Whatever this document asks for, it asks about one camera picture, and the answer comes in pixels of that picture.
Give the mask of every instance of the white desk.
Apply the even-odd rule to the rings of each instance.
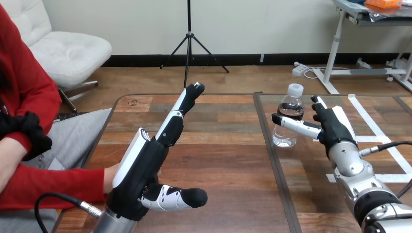
[[[409,58],[406,69],[350,69],[350,70],[332,70],[335,63],[335,57],[338,52],[343,21],[347,18],[352,23],[359,26],[412,26],[412,20],[391,20],[391,21],[375,21],[372,22],[369,17],[369,12],[366,7],[351,3],[347,0],[333,0],[337,11],[340,13],[338,28],[335,37],[333,38],[332,49],[330,51],[329,60],[327,62],[325,74],[319,69],[314,69],[313,72],[327,89],[330,94],[339,94],[335,87],[330,83],[331,75],[390,75],[395,78],[400,84],[412,92],[412,83],[408,81],[412,71],[412,55]]]

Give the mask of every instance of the wooden floor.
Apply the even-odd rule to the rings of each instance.
[[[264,93],[284,94],[291,83],[302,84],[305,94],[327,94],[321,83],[314,79],[292,76],[293,66],[242,66],[191,67],[188,83],[200,82],[205,93]],[[114,102],[126,94],[180,93],[185,68],[166,67],[102,67],[88,80],[98,80],[99,86],[74,96],[79,112],[111,108]],[[357,95],[411,95],[396,81],[387,82],[385,76],[336,76],[332,84],[342,94]],[[62,106],[62,112],[68,112]]]

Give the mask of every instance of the wooden tabletop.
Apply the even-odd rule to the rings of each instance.
[[[276,112],[282,96],[260,95],[269,130],[274,124],[270,115]],[[304,96],[305,114],[303,120],[317,123],[312,119],[310,96]],[[349,118],[356,136],[374,139],[375,133],[365,122],[348,96],[322,97],[326,105],[341,106]],[[412,140],[412,112],[405,110],[398,101],[412,106],[411,97],[365,97],[356,96],[356,100],[366,110],[367,114],[377,124],[381,131],[392,141]],[[359,148],[369,148],[380,142],[365,142],[358,139]],[[409,164],[412,164],[412,149],[410,146],[399,146],[400,152]],[[360,233],[361,230],[349,212],[342,194],[336,183],[329,182],[326,174],[333,174],[333,169],[326,157],[325,147],[313,139],[299,136],[292,148],[275,147],[279,157],[287,186],[291,194],[294,208],[297,212],[299,225],[304,233]],[[382,151],[365,158],[374,168],[376,174],[393,174],[395,178],[405,175],[405,171],[387,151]],[[397,194],[405,183],[385,183]],[[401,201],[412,205],[412,192],[406,193]]]
[[[120,162],[139,127],[155,135],[178,95],[129,95],[115,104],[87,168]],[[183,133],[162,166],[160,183],[198,187],[208,194],[201,208],[149,211],[135,232],[147,233],[357,233],[353,220],[327,174],[332,168],[325,149],[299,137],[288,149],[271,143],[273,123],[282,96],[201,95],[184,118]],[[304,120],[314,114],[309,97]],[[326,104],[340,105],[355,133],[375,136],[346,96],[326,96]],[[370,117],[391,140],[412,140],[412,98],[357,97]],[[361,149],[379,144],[360,142]],[[398,148],[412,163],[407,146]],[[405,175],[391,154],[367,157],[376,174]],[[387,183],[396,193],[405,183]],[[402,199],[412,205],[412,192]],[[103,203],[95,203],[103,208]],[[58,233],[88,233],[95,219],[78,209],[64,211]]]
[[[139,127],[155,135],[177,98],[121,98],[87,168],[120,162]],[[201,95],[161,170],[160,183],[204,189],[208,202],[198,209],[149,211],[135,232],[289,232],[252,95]],[[88,233],[94,223],[83,211],[68,210],[57,232]]]

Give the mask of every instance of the robotic hand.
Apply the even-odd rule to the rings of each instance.
[[[105,209],[93,214],[98,217],[94,233],[131,233],[149,209],[171,211],[206,204],[207,194],[202,189],[170,187],[157,179],[169,148],[182,133],[184,115],[204,89],[199,83],[184,89],[152,139],[143,128],[139,129],[120,162]]]
[[[386,149],[383,145],[359,151],[352,126],[339,106],[328,109],[313,96],[313,116],[321,127],[272,114],[272,121],[299,134],[319,139],[334,168],[334,177],[346,205],[363,233],[406,233],[412,229],[412,208],[375,177],[372,165],[362,156]]]

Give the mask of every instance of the black baseboard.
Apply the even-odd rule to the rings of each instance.
[[[397,53],[338,53],[335,64],[353,65],[358,58],[369,64],[385,64],[386,61],[395,59]],[[169,55],[112,55],[103,67],[160,67]],[[216,55],[224,66],[277,66],[293,65],[300,62],[305,65],[326,64],[329,53],[282,53],[265,54],[263,62],[260,62],[260,54],[221,54]],[[175,55],[168,66],[183,67],[186,65],[186,55]],[[209,55],[194,55],[191,66],[217,66]]]

